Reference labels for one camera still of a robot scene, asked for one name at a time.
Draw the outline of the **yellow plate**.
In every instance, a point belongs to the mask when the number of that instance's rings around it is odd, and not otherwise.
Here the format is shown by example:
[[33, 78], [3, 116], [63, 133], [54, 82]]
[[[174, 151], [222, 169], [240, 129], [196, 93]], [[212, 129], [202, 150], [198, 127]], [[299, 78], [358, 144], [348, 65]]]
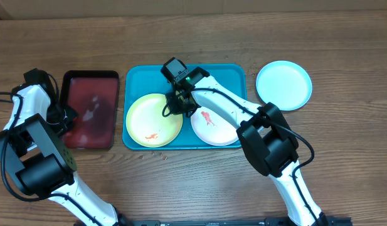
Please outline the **yellow plate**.
[[147, 94], [137, 99], [129, 108], [125, 125], [129, 136], [146, 148], [159, 148], [169, 144], [183, 126], [181, 115], [165, 116], [166, 96]]

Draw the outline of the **light blue plate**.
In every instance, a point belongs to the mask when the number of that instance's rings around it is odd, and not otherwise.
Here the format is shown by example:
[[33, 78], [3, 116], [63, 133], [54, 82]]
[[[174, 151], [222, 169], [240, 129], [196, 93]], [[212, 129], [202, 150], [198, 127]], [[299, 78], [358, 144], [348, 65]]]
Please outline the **light blue plate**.
[[312, 80], [298, 64], [279, 60], [266, 64], [258, 73], [256, 90], [264, 103], [280, 110], [297, 110], [310, 100]]

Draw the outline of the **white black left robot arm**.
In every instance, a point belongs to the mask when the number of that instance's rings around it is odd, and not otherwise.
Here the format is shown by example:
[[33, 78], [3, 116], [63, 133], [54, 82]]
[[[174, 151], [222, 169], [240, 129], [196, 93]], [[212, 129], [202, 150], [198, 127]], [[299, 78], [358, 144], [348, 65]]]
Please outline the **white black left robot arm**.
[[71, 151], [60, 140], [77, 113], [56, 101], [52, 84], [24, 83], [9, 95], [13, 111], [0, 132], [1, 177], [8, 192], [24, 202], [56, 202], [83, 225], [127, 225], [78, 175]]

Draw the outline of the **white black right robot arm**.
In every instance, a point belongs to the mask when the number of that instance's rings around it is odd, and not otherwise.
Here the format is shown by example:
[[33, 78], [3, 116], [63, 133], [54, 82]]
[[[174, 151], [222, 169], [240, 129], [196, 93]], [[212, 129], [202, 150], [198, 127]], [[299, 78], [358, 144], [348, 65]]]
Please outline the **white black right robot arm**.
[[299, 162], [297, 148], [306, 140], [291, 130], [276, 105], [260, 106], [235, 95], [201, 67], [189, 70], [180, 63], [164, 65], [161, 73], [174, 91], [164, 107], [164, 116], [198, 107], [212, 110], [236, 129], [252, 167], [272, 179], [292, 224], [328, 225], [300, 172], [306, 164]]

